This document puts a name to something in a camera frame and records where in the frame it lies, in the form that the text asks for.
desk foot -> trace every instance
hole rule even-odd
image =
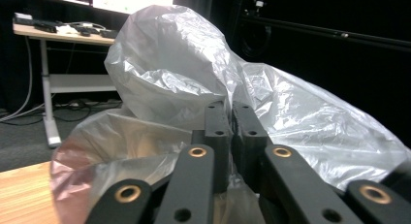
[[[54,118],[47,119],[43,117],[43,121],[46,126],[47,143],[49,148],[57,148],[61,146],[60,135],[57,131],[57,125],[55,124]]]

desk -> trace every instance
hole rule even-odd
[[[49,162],[0,173],[0,223],[58,223]]]
[[[94,34],[91,34],[90,37],[82,37],[75,34],[48,33],[37,30],[33,26],[19,24],[14,24],[13,29],[17,35],[40,40],[43,94],[46,109],[44,123],[46,126],[48,146],[56,148],[61,145],[61,139],[52,113],[51,93],[115,91],[115,87],[108,75],[51,75],[48,72],[47,41],[108,47],[114,43],[114,39],[103,38]]]

wooden surface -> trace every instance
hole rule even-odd
[[[103,46],[110,46],[114,43],[114,39],[103,38],[100,35],[96,34],[90,34],[89,37],[82,37],[79,34],[48,33],[45,31],[37,30],[33,26],[20,24],[13,24],[13,30],[17,35],[28,36],[34,39],[46,39],[56,42],[70,42]]]
[[[49,162],[0,173],[0,223],[58,223]]]

table leg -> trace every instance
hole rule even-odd
[[[45,98],[46,115],[43,117],[45,122],[48,147],[56,148],[61,145],[60,136],[58,134],[57,125],[52,113],[50,81],[48,73],[47,61],[47,45],[46,40],[40,40],[40,49],[42,54],[42,78],[43,78],[43,95]]]

desk frame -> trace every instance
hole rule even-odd
[[[47,41],[68,42],[77,44],[89,44],[107,46],[113,44],[113,39],[82,37],[73,34],[55,34],[43,32],[32,26],[13,25],[15,34],[40,40],[42,56],[42,81],[43,95],[45,99],[46,115],[43,120],[46,127],[48,147],[56,148],[61,145],[60,135],[52,111],[51,93],[89,92],[89,91],[115,91],[115,87],[108,75],[51,75],[48,72]]]

